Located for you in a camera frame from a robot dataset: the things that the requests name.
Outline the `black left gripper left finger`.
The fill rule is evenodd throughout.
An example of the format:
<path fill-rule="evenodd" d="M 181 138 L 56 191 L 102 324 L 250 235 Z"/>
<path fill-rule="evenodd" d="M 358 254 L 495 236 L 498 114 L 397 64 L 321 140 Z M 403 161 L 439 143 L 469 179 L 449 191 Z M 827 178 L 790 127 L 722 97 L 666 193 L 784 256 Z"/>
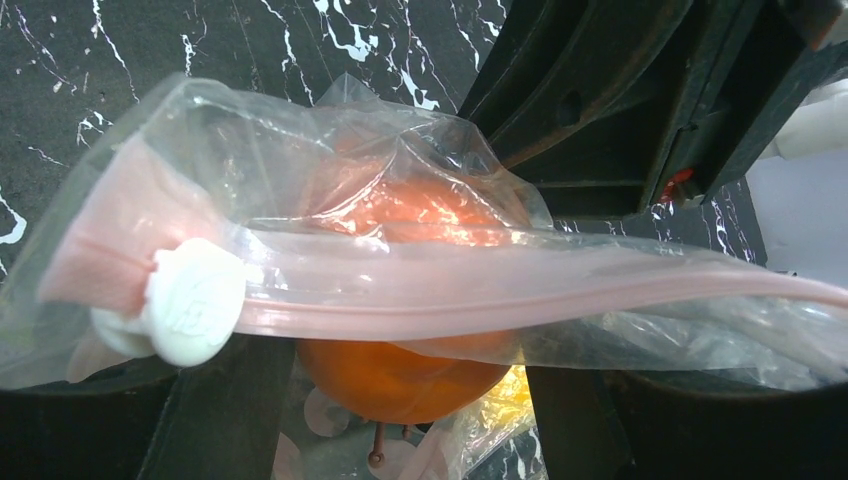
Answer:
<path fill-rule="evenodd" d="M 267 479 L 294 360 L 239 335 L 208 363 L 132 360 L 1 395 L 5 479 Z"/>

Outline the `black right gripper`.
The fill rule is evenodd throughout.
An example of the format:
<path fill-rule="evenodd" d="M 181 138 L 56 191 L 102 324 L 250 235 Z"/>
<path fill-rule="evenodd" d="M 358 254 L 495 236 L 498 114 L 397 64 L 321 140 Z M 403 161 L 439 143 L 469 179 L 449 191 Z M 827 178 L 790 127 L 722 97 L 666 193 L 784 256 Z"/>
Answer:
<path fill-rule="evenodd" d="M 700 205 L 847 65 L 843 1 L 516 1 L 459 114 L 558 219 Z"/>

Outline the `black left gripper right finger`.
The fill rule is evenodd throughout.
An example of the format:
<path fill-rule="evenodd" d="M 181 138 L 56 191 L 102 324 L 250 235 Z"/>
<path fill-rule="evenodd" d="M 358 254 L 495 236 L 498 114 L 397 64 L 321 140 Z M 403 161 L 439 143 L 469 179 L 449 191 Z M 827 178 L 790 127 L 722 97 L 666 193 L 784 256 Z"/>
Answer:
<path fill-rule="evenodd" d="M 527 371 L 553 479 L 843 479 L 847 388 L 700 372 Z"/>

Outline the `clear zip top bag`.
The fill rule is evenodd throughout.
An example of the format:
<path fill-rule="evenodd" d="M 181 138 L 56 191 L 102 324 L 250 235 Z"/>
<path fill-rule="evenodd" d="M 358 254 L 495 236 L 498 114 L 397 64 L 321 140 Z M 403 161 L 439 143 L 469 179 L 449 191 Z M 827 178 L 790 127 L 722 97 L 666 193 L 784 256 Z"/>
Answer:
<path fill-rule="evenodd" d="M 513 366 L 847 388 L 845 289 L 558 231 L 473 124 L 349 76 L 302 107 L 178 75 L 110 124 L 2 286 L 1 395 L 239 335 L 295 348 L 267 479 L 471 477 Z"/>

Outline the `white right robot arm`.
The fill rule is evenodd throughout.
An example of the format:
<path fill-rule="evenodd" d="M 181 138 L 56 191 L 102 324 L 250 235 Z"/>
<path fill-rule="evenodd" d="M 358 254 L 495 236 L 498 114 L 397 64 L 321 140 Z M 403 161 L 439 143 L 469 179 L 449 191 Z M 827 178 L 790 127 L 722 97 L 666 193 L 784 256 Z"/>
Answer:
<path fill-rule="evenodd" d="M 553 216 L 698 206 L 847 145 L 843 1 L 516 1 L 459 114 Z"/>

